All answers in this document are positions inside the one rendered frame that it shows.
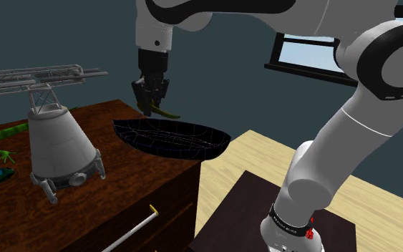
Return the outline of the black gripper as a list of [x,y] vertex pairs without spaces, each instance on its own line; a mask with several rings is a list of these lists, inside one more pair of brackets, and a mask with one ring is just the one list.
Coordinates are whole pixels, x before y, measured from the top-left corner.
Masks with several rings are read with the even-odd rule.
[[162,99],[167,94],[170,83],[169,79],[164,79],[167,66],[167,52],[138,49],[138,67],[141,75],[137,81],[132,82],[132,89],[137,101],[137,107],[142,111],[144,116],[149,117],[151,115],[150,101],[147,98],[144,84],[156,86],[153,102],[154,106],[159,108]]

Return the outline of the dark wooden chest of drawers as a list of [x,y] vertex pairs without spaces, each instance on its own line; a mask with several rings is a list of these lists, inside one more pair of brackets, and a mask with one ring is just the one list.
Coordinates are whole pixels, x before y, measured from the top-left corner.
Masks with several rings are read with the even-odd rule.
[[29,135],[0,141],[14,175],[0,184],[0,252],[184,252],[195,235],[200,163],[132,149],[115,134],[115,119],[139,117],[120,100],[73,111],[102,153],[106,178],[59,190],[50,203],[29,174]]

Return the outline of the dark brown robot stand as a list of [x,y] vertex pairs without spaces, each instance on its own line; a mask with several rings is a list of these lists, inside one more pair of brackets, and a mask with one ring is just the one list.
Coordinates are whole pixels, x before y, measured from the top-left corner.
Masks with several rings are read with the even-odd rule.
[[[260,224],[279,190],[244,171],[190,243],[188,252],[268,252]],[[325,252],[357,252],[354,223],[327,210],[315,211],[313,219]]]

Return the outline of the olive green curved stem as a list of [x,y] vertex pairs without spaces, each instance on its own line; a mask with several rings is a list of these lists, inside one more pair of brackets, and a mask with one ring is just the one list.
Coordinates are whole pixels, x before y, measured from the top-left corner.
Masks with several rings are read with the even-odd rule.
[[155,113],[155,114],[158,114],[163,117],[170,118],[170,119],[179,119],[180,118],[179,115],[173,115],[173,114],[170,114],[168,112],[161,110],[159,107],[157,107],[155,105],[153,100],[150,102],[149,110],[146,110],[145,106],[140,102],[137,102],[137,107],[140,109],[140,111],[143,113],[143,115],[147,116],[147,117],[150,117],[152,115],[152,113]]

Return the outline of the dark framed window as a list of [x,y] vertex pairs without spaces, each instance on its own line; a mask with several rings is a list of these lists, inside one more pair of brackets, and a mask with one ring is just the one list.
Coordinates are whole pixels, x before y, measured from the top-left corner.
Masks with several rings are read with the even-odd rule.
[[266,69],[356,87],[336,63],[339,40],[331,37],[300,37],[277,33]]

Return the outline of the grey cone-shaped spacecraft model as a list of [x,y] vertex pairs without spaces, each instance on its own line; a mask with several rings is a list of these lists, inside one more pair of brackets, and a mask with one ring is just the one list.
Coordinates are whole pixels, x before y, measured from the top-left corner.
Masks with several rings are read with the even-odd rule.
[[80,186],[94,173],[106,176],[100,151],[53,91],[103,74],[78,64],[0,70],[0,95],[28,94],[30,178],[51,203],[57,202],[58,189]]

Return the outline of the black wide bowl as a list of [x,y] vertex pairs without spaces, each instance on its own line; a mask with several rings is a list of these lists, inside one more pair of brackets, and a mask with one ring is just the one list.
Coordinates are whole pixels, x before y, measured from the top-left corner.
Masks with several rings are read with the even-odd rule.
[[129,146],[164,158],[212,160],[228,147],[231,136],[221,130],[174,120],[113,120],[115,134]]

